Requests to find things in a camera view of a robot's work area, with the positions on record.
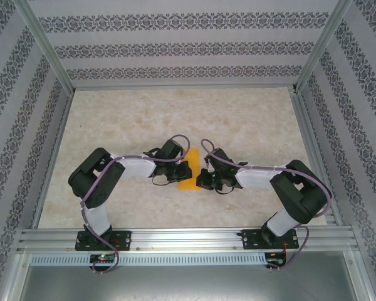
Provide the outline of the orange square cloth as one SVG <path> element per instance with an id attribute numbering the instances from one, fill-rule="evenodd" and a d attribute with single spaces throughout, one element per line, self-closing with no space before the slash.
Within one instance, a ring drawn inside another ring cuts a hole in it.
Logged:
<path id="1" fill-rule="evenodd" d="M 199 190 L 196 186 L 197 176 L 201 173 L 200 153 L 198 148 L 191 148 L 187 155 L 184 157 L 183 162 L 187 162 L 192 171 L 190 179 L 183 180 L 177 184 L 178 190 L 191 191 Z"/>

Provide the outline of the aluminium mounting rail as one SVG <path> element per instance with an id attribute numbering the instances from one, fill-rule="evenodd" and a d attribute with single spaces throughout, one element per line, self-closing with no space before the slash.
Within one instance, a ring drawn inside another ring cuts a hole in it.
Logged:
<path id="1" fill-rule="evenodd" d="M 274 250 L 245 250 L 240 228 L 149 228 L 131 231 L 131 253 L 205 253 Z M 309 226 L 295 230 L 299 246 L 305 251 L 357 251 L 358 241 L 351 226 Z M 74 253 L 77 229 L 23 230 L 16 247 L 18 253 Z"/>

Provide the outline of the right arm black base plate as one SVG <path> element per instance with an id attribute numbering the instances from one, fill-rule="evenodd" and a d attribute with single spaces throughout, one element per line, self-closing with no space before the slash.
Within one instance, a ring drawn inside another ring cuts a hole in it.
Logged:
<path id="1" fill-rule="evenodd" d="M 294 229 L 290 229 L 283 236 L 276 236 L 268 229 L 242 230 L 241 238 L 245 250 L 274 250 L 299 248 L 298 237 Z"/>

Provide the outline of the aluminium back rail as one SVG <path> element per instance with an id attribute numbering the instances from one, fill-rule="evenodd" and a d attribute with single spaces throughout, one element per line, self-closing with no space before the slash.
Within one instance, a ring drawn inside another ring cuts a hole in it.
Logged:
<path id="1" fill-rule="evenodd" d="M 82 91 L 109 91 L 109 90 L 176 90 L 176 89 L 230 89 L 230 88 L 287 88 L 295 91 L 294 85 L 284 84 L 241 84 L 241 85 L 122 85 L 122 86 L 92 86 L 76 87 L 76 92 Z"/>

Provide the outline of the aluminium side rail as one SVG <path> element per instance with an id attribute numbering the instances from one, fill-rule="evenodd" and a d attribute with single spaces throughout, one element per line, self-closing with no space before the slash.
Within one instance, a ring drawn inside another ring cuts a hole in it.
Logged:
<path id="1" fill-rule="evenodd" d="M 328 174 L 326 172 L 325 165 L 322 160 L 321 152 L 316 141 L 316 136 L 313 132 L 313 128 L 311 126 L 311 122 L 305 108 L 305 104 L 303 103 L 303 99 L 300 95 L 298 95 L 295 92 L 294 88 L 289 88 L 288 91 L 291 98 L 293 110 L 295 112 L 295 116 L 298 122 L 298 126 L 301 132 L 303 143 L 306 149 L 306 154 L 310 162 L 311 170 L 320 180 L 323 181 L 323 183 L 332 193 L 332 205 L 329 211 L 325 213 L 325 217 L 326 219 L 328 219 L 329 217 L 334 217 L 334 223 L 337 226 L 343 226 L 344 223 L 338 210 L 335 195 L 333 194 L 333 188 L 330 186 L 330 180 L 328 178 Z"/>
<path id="2" fill-rule="evenodd" d="M 45 202 L 45 199 L 46 199 L 46 196 L 47 196 L 47 193 L 48 193 L 48 189 L 49 189 L 49 186 L 50 186 L 51 177 L 53 175 L 53 171 L 54 171 L 54 168 L 55 168 L 56 159 L 58 157 L 58 152 L 59 152 L 60 145 L 61 145 L 61 140 L 63 138 L 63 134 L 64 134 L 64 131 L 65 131 L 68 116 L 70 114 L 71 104 L 72 104 L 74 96 L 75 96 L 75 92 L 70 94 L 70 96 L 67 98 L 65 106 L 63 108 L 61 118 L 60 118 L 57 130 L 56 130 L 55 139 L 53 141 L 53 145 L 52 145 L 52 148 L 51 148 L 49 161 L 48 161 L 48 164 L 46 166 L 45 173 L 44 173 L 44 176 L 43 176 L 43 182 L 42 182 L 40 190 L 39 190 L 37 203 L 36 203 L 36 206 L 34 207 L 34 211 L 33 211 L 33 214 L 32 214 L 29 229 L 37 229 L 38 228 L 39 221 L 40 221 L 40 218 L 41 218 L 41 213 L 43 211 L 44 202 Z"/>

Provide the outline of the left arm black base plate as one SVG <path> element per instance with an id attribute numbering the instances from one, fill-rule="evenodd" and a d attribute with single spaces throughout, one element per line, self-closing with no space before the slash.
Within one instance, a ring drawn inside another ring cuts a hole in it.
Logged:
<path id="1" fill-rule="evenodd" d="M 111 244 L 117 251 L 130 249 L 131 231 L 117 231 L 109 229 L 100 237 Z M 109 246 L 101 242 L 88 230 L 79 231 L 75 243 L 76 251 L 110 251 Z"/>

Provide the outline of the aluminium frame post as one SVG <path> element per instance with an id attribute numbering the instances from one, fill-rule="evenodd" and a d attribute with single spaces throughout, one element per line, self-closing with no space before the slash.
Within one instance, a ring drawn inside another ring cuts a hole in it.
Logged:
<path id="1" fill-rule="evenodd" d="M 293 85 L 295 93 L 301 92 L 309 77 L 311 76 L 318 60 L 322 56 L 325 48 L 328 46 L 335 30 L 342 18 L 344 17 L 346 11 L 351 5 L 352 0 L 338 0 L 336 6 L 334 7 L 330 17 L 328 18 L 325 27 L 323 28 L 321 34 L 319 35 L 311 53 L 306 60 L 297 81 Z"/>
<path id="2" fill-rule="evenodd" d="M 54 46 L 51 44 L 47 34 L 45 33 L 38 17 L 35 15 L 28 0 L 12 0 L 16 9 L 19 11 L 22 19 L 26 23 L 30 32 L 34 36 L 38 46 L 45 55 L 57 78 L 61 82 L 63 88 L 74 94 L 75 87 L 68 76 Z"/>

